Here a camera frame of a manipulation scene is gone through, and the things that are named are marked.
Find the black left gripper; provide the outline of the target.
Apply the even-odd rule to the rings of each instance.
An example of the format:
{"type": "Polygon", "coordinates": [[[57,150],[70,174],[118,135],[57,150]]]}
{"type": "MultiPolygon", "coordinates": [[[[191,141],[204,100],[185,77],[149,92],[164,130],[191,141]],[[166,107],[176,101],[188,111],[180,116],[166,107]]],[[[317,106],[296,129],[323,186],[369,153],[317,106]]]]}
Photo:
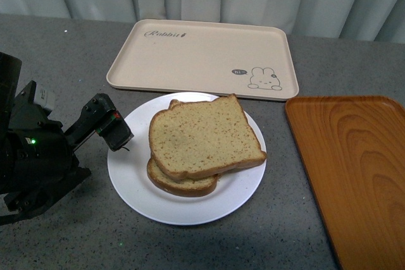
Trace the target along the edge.
{"type": "Polygon", "coordinates": [[[133,134],[107,94],[96,94],[64,133],[57,121],[14,128],[1,146],[1,193],[9,214],[1,219],[32,219],[44,214],[91,175],[73,149],[93,133],[117,151],[133,134]]]}

